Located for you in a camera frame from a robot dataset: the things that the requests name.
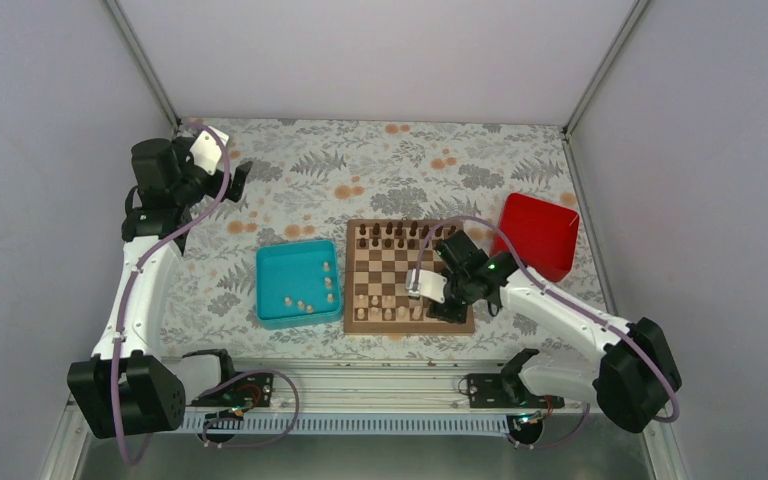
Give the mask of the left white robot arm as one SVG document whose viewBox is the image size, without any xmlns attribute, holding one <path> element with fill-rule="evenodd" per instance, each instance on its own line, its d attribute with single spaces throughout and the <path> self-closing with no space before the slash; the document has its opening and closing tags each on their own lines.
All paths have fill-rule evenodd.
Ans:
<svg viewBox="0 0 768 480">
<path fill-rule="evenodd" d="M 194 137 L 156 138 L 135 144 L 136 184 L 126 196 L 123 270 L 103 333 L 86 361 L 71 364 L 70 393 L 93 435 L 173 431 L 200 394 L 215 405 L 238 391 L 224 349 L 200 350 L 164 365 L 160 327 L 171 285 L 186 247 L 191 209 L 204 197 L 215 209 L 243 196 L 250 163 L 227 173 L 228 135 L 207 128 Z"/>
</svg>

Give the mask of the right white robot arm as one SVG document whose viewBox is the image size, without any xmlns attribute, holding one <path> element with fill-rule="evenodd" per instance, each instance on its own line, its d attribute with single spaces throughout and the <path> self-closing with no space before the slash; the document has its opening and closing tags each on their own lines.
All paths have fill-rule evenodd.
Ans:
<svg viewBox="0 0 768 480">
<path fill-rule="evenodd" d="M 510 312 L 557 334 L 580 355 L 564 362 L 533 348 L 501 370 L 504 401 L 525 407 L 546 396 L 596 405 L 614 424 L 641 432 L 663 419 L 682 380 L 652 320 L 630 322 L 556 288 L 515 254 L 479 248 L 464 220 L 352 219 L 346 259 L 327 240 L 265 246 L 255 259 L 255 312 L 267 329 L 338 320 L 354 335 L 467 335 L 474 305 Z"/>
</svg>

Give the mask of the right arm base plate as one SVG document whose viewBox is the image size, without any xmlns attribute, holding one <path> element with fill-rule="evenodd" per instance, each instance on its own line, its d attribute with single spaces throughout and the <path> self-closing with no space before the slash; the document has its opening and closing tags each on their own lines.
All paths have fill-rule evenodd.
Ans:
<svg viewBox="0 0 768 480">
<path fill-rule="evenodd" d="M 473 409 L 562 408 L 561 397 L 537 396 L 519 382 L 499 373 L 471 373 L 464 377 L 466 395 Z"/>
</svg>

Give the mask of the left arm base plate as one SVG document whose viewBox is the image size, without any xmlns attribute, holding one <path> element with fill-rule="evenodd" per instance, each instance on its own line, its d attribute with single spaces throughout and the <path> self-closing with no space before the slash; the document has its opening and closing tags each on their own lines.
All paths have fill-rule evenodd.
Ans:
<svg viewBox="0 0 768 480">
<path fill-rule="evenodd" d="M 248 374 L 218 392 L 194 399 L 190 406 L 233 409 L 266 408 L 270 406 L 274 375 Z"/>
</svg>

